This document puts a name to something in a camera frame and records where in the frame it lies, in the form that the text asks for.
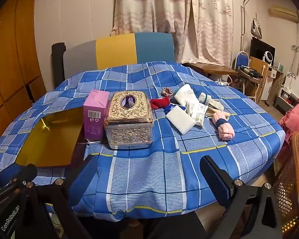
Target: ornate tissue box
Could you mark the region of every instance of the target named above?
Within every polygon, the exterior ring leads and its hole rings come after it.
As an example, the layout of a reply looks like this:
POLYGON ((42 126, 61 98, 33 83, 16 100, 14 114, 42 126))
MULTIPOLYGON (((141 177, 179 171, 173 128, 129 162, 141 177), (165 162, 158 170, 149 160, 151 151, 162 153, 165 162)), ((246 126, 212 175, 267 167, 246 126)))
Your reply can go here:
POLYGON ((108 104, 104 129, 112 149, 148 148, 153 142, 153 113, 140 91, 116 92, 108 104))

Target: wooden chair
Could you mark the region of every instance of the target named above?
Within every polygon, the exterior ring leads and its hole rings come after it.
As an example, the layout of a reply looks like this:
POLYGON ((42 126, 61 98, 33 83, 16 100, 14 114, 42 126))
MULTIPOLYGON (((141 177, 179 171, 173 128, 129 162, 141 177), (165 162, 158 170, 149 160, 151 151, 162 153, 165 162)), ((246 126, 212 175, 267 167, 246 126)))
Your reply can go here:
POLYGON ((299 226, 299 133, 292 134, 292 153, 283 163, 273 185, 281 213, 283 235, 299 226))

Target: pink box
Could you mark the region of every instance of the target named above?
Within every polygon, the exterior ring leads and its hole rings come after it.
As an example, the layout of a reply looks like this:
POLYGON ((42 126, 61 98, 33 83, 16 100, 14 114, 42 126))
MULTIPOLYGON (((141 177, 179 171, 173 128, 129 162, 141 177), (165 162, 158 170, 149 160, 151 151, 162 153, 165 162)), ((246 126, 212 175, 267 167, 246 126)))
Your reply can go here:
POLYGON ((84 135, 88 141, 103 139, 103 122, 109 92, 92 90, 83 104, 84 135))

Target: wooden table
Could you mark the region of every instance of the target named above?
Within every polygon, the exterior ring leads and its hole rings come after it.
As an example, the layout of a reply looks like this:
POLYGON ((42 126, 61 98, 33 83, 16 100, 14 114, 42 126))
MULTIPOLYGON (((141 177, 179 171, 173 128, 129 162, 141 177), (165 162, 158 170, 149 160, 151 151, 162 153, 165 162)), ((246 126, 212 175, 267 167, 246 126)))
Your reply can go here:
POLYGON ((196 72, 204 75, 204 76, 209 76, 212 74, 228 74, 228 75, 237 75, 238 73, 233 70, 230 67, 225 67, 225 66, 217 66, 217 65, 211 65, 211 64, 205 64, 205 63, 184 63, 186 67, 190 67, 196 72))

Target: cabinet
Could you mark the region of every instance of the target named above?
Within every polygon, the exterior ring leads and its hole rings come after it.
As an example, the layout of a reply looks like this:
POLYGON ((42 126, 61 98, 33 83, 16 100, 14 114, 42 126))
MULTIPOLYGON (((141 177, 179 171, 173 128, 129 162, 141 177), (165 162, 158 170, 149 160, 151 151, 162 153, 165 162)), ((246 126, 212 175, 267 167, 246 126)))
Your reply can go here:
POLYGON ((37 61, 33 10, 34 0, 7 0, 0 9, 0 136, 46 93, 37 61))

